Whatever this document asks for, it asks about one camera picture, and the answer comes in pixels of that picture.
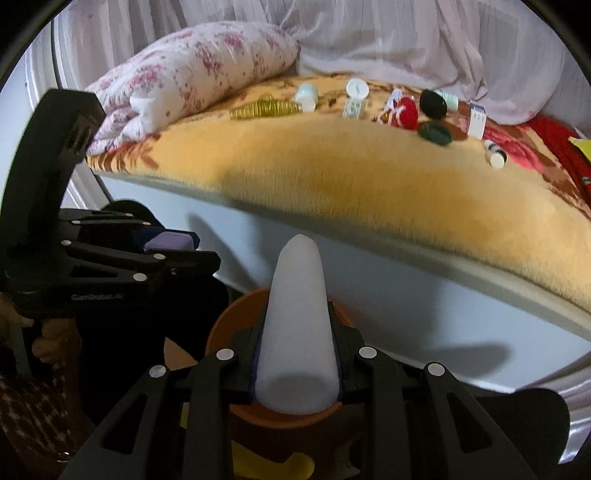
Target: white bed frame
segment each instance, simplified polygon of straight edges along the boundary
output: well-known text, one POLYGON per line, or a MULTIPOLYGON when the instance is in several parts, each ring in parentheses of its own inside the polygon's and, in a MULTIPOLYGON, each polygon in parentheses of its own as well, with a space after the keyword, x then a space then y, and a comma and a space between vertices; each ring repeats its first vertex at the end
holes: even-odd
POLYGON ((437 360, 477 387, 511 392, 591 352, 591 335, 579 326, 586 312, 479 262, 395 239, 385 249, 370 234, 344 243, 328 222, 219 205, 163 181, 103 181, 113 198, 147 205, 166 227, 197 232, 200 248, 222 258, 217 276, 243 292, 268 287, 285 243, 310 236, 328 295, 369 344, 411 365, 437 360))

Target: red blanket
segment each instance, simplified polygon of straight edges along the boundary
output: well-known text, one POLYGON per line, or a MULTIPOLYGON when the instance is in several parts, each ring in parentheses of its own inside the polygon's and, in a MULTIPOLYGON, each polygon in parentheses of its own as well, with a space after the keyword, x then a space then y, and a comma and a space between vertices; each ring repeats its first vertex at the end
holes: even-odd
POLYGON ((537 115, 528 124, 558 158, 560 164, 578 187, 581 197, 591 207, 591 164, 579 149, 569 142, 569 137, 579 138, 579 135, 557 121, 542 115, 537 115))

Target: green ring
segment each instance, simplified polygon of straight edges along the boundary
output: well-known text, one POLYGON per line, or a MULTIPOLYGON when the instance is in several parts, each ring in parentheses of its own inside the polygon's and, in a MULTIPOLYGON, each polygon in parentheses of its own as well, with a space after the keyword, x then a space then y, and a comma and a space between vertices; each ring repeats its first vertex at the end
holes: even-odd
POLYGON ((425 140, 445 147, 452 142, 452 133, 449 129, 439 122, 427 122, 418 129, 418 134, 425 140))

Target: gold spring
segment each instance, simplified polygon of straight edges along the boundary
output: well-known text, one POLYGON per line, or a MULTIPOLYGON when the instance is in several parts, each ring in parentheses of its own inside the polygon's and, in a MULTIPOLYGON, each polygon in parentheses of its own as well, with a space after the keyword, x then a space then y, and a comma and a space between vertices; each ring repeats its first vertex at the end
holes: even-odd
POLYGON ((245 120, 263 116, 284 116, 301 113, 301 105, 291 100, 277 100, 270 96, 263 96, 254 102, 230 110, 230 118, 245 120))

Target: pink floral pillow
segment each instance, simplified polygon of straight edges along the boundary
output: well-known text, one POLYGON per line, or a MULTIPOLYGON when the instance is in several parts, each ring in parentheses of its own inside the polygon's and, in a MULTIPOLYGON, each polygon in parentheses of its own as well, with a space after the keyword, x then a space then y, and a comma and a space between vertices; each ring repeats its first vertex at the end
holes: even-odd
POLYGON ((144 140, 283 72, 297 54, 296 41, 271 24, 215 22, 161 38, 87 88, 106 112, 88 154, 144 140))

